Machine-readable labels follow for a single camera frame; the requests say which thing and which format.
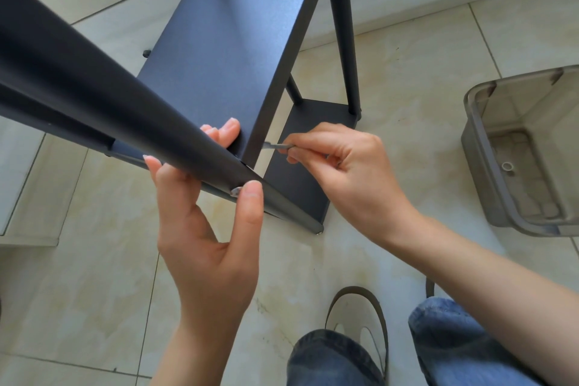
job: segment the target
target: forearm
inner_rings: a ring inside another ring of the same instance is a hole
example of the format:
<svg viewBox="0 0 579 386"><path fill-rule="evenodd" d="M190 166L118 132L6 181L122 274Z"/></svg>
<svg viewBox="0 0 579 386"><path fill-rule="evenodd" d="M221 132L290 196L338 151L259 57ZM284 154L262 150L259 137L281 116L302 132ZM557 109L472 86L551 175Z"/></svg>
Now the forearm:
<svg viewBox="0 0 579 386"><path fill-rule="evenodd" d="M229 339L201 344L179 324L150 386L218 386L233 346Z"/></svg>
<svg viewBox="0 0 579 386"><path fill-rule="evenodd" d="M387 249L436 282L547 382L579 384L579 295L438 221L412 217Z"/></svg>

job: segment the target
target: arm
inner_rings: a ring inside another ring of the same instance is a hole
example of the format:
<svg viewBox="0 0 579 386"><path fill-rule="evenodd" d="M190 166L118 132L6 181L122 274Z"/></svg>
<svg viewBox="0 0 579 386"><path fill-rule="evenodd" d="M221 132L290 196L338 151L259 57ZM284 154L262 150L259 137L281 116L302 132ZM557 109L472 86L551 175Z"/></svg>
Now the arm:
<svg viewBox="0 0 579 386"><path fill-rule="evenodd" d="M431 278L550 384L579 384L579 295L418 213L376 136L323 123L285 143L296 146L288 161L304 164L362 234Z"/></svg>
<svg viewBox="0 0 579 386"><path fill-rule="evenodd" d="M220 130L201 129L227 147L240 127L230 119ZM181 301L181 320L150 384L218 386L257 286L262 187L256 181L243 186L231 240L220 243L197 206L201 182L154 157L145 162L157 188L157 246Z"/></svg>

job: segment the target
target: bottom shelf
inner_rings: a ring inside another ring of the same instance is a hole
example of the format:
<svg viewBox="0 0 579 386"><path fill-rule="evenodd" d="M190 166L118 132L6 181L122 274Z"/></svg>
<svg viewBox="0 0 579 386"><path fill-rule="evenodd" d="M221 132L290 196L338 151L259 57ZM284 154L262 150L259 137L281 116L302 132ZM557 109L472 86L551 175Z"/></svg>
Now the bottom shelf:
<svg viewBox="0 0 579 386"><path fill-rule="evenodd" d="M279 142L289 134L305 133L321 122L343 124L355 128L356 116L348 112L347 104L336 104L313 99L304 99L293 105ZM273 153L264 175L265 181L281 192L320 223L324 222L329 200L314 177L301 164L287 162L286 155Z"/></svg>

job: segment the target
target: gray plastic container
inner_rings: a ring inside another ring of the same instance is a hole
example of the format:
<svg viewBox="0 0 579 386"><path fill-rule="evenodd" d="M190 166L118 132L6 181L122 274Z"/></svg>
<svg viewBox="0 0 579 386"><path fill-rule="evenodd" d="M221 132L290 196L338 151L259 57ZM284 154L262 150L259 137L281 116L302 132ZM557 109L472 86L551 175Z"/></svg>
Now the gray plastic container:
<svg viewBox="0 0 579 386"><path fill-rule="evenodd" d="M579 236L579 66L474 86L461 138L486 219Z"/></svg>

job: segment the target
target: jeans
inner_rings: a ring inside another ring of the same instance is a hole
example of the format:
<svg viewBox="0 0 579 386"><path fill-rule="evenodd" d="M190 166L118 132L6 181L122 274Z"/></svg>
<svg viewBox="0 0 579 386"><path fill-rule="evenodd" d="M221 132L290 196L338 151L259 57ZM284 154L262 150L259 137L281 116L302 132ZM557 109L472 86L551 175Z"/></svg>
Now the jeans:
<svg viewBox="0 0 579 386"><path fill-rule="evenodd" d="M539 386L536 375L449 299L428 298L408 319L430 386ZM303 336L288 361L288 386L384 386L366 350L330 330Z"/></svg>

